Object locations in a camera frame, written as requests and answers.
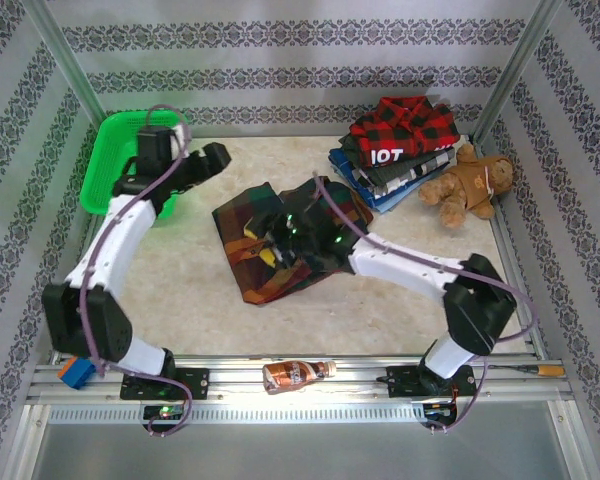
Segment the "multicolour plaid long sleeve shirt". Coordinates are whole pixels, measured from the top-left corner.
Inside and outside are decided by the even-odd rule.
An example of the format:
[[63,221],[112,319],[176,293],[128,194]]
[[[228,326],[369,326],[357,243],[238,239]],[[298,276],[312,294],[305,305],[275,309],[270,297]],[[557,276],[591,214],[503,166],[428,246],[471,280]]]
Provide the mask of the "multicolour plaid long sleeve shirt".
[[346,273],[311,271],[301,261],[290,268],[275,269],[261,260],[259,251],[271,247],[271,232],[266,238],[248,238],[244,235],[245,224],[251,218],[273,220],[276,214],[286,213],[285,203],[294,197],[318,199],[327,214],[337,223],[344,223],[312,179],[294,189],[280,192],[275,191],[268,182],[251,186],[212,212],[229,267],[246,303],[270,303],[304,290],[335,273]]

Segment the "green plastic basket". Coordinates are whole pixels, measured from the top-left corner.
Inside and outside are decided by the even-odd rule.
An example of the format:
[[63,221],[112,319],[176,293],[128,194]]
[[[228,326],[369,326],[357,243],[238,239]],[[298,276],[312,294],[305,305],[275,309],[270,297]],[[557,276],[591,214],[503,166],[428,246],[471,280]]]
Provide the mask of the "green plastic basket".
[[114,183],[138,152],[137,134],[145,126],[146,116],[146,110],[122,111],[100,125],[80,192],[81,206],[88,213],[107,213]]

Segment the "blue checked shirt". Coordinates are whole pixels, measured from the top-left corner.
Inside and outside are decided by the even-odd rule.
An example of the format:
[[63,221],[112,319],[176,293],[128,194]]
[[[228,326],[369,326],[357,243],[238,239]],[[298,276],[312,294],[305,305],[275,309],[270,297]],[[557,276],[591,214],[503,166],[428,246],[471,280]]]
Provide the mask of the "blue checked shirt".
[[329,162],[333,169],[342,176],[354,189],[374,195],[374,185],[362,170],[355,166],[341,148],[329,151]]

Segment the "light blue shirt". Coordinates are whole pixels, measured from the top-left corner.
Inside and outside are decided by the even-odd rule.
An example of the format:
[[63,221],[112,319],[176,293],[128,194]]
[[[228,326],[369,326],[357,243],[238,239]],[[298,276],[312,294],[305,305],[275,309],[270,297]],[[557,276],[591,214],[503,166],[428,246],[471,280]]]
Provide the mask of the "light blue shirt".
[[379,199],[374,201],[374,205],[372,209],[381,214],[392,210],[396,205],[398,205],[405,197],[407,197],[411,192],[416,190],[419,187],[418,182],[413,182],[409,185],[405,185],[400,189],[385,195]]

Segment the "black shirt with white letters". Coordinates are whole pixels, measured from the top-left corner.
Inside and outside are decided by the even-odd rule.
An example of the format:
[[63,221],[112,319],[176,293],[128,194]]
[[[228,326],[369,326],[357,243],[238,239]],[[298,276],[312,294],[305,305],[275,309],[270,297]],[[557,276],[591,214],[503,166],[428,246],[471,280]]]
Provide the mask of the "black shirt with white letters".
[[341,149],[347,158],[356,166],[361,168],[380,168],[391,164],[406,162],[408,160],[420,159],[425,156],[440,153],[451,148],[452,144],[436,147],[432,151],[424,153],[407,153],[403,148],[379,148],[368,152],[362,150],[356,138],[346,134],[339,139]]

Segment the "brown drink bottle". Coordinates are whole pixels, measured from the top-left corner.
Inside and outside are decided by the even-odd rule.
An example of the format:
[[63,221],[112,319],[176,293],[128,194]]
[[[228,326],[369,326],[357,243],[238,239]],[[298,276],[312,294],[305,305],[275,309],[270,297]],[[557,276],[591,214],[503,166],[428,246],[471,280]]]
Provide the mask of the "brown drink bottle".
[[333,360],[289,360],[266,364],[262,368],[263,386],[271,395],[300,390],[312,383],[334,377],[336,373],[337,366]]

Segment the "grey white plaid shirt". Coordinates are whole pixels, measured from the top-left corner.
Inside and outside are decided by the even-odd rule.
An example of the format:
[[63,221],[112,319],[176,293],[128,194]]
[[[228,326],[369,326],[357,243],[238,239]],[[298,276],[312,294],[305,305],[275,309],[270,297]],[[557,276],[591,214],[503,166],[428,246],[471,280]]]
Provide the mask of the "grey white plaid shirt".
[[444,168],[454,155],[455,149],[449,147],[387,166],[356,169],[354,178],[363,188],[368,189],[376,198],[380,198],[425,177],[440,167]]

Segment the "red black plaid shirt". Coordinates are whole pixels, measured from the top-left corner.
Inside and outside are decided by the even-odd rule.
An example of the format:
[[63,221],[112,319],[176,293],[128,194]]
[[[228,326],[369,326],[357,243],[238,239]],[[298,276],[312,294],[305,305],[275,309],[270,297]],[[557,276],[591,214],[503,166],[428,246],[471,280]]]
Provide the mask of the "red black plaid shirt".
[[397,149],[410,157],[447,148],[460,139],[450,108],[432,105],[426,96],[381,97],[349,132],[364,152]]

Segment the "brown teddy bear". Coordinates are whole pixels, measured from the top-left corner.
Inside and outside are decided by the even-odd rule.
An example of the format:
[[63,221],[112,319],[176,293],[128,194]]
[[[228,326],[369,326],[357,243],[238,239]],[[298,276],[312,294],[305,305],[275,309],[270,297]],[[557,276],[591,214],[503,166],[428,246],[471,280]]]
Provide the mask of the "brown teddy bear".
[[450,229],[464,225],[468,213],[479,219],[494,216],[492,199],[512,189],[514,167],[505,156],[479,158],[472,144],[462,145],[456,164],[427,182],[418,191],[420,201],[437,207],[441,224]]

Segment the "blue orange toy block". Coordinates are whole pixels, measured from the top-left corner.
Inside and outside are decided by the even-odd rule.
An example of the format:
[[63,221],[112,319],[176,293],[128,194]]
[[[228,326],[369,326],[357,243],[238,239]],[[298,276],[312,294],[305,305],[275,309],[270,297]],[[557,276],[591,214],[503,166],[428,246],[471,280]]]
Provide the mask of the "blue orange toy block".
[[86,358],[71,357],[58,372],[58,379],[66,386],[79,390],[97,373],[96,366]]

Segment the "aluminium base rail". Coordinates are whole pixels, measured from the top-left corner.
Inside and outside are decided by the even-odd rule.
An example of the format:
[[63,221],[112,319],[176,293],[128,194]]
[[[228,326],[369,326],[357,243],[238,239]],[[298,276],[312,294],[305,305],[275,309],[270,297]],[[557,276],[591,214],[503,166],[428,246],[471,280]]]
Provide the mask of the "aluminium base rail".
[[[265,357],[181,356],[177,364],[190,368],[207,368],[207,399],[211,403],[345,403],[384,401],[388,387],[376,380],[393,365],[414,365],[418,359],[409,356],[341,356],[335,359],[337,374],[331,379],[295,391],[288,397],[269,395],[262,385]],[[560,366],[559,360],[538,360],[526,354],[495,354],[489,358],[481,397],[495,400],[554,400],[570,398],[573,388],[567,376],[540,377],[517,372],[516,364]],[[58,377],[60,365],[41,365],[34,370],[25,402],[35,404],[104,404],[119,403],[123,374],[109,371],[96,375],[79,389],[66,386]]]

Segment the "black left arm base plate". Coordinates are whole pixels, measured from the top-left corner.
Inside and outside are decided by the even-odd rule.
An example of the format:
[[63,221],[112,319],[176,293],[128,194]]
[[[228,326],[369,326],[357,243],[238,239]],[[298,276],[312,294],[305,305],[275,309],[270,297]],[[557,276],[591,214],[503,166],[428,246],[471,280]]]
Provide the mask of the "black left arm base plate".
[[[175,370],[173,380],[186,386],[194,400],[206,400],[210,371],[205,368],[182,368]],[[186,392],[175,385],[156,380],[124,375],[120,399],[131,401],[181,401]]]

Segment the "aluminium frame post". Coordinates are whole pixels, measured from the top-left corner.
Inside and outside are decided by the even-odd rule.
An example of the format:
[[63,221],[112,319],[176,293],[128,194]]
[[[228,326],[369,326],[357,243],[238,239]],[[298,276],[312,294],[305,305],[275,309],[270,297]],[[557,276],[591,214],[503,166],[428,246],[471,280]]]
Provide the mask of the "aluminium frame post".
[[21,2],[90,122],[99,127],[106,119],[105,111],[46,0]]
[[563,3],[564,0],[538,0],[532,16],[469,134],[474,145],[481,145],[486,140],[509,95]]

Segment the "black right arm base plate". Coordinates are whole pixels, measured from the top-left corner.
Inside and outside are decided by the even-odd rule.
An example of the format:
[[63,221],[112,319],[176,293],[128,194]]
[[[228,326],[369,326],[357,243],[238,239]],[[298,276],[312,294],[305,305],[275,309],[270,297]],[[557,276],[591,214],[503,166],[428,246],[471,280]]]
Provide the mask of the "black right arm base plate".
[[449,379],[442,379],[420,365],[392,365],[375,381],[387,387],[390,398],[452,398],[472,396],[477,390],[477,380],[469,365],[461,366]]

